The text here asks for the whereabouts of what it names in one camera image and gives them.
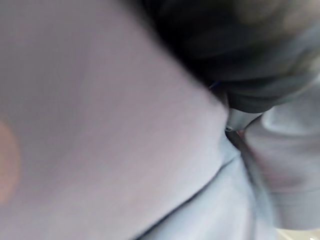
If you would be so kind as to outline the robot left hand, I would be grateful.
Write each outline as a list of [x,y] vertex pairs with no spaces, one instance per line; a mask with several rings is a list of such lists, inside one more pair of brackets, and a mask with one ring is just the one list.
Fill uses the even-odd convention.
[[320,73],[317,0],[144,0],[159,37],[226,92],[229,131],[303,93]]

